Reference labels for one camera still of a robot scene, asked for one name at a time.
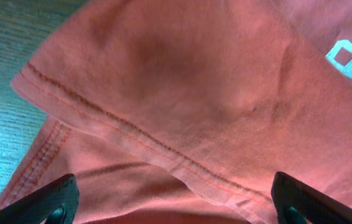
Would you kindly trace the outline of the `orange printed t-shirt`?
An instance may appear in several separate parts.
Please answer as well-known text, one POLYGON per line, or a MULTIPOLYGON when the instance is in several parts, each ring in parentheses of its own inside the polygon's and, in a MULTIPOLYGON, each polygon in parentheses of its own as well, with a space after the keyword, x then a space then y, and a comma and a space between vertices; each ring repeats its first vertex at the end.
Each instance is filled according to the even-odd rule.
POLYGON ((352 208, 352 1, 90 1, 12 81, 47 113, 0 210, 75 174, 75 223, 275 223, 282 171, 352 208))

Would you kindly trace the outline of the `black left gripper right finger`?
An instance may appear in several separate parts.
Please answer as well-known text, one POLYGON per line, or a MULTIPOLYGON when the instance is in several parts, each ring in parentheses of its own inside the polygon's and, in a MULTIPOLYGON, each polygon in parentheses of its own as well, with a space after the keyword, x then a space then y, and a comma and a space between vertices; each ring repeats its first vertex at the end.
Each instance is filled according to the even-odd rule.
POLYGON ((352 224, 352 208, 284 172, 276 172, 271 196, 279 224, 352 224))

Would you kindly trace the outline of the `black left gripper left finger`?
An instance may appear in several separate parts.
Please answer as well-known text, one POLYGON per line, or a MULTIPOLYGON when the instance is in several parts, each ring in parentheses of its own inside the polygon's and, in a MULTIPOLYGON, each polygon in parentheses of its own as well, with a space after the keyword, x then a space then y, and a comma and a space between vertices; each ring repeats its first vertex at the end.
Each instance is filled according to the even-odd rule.
POLYGON ((79 196, 75 176, 66 174, 1 209, 0 224, 72 224, 79 196))

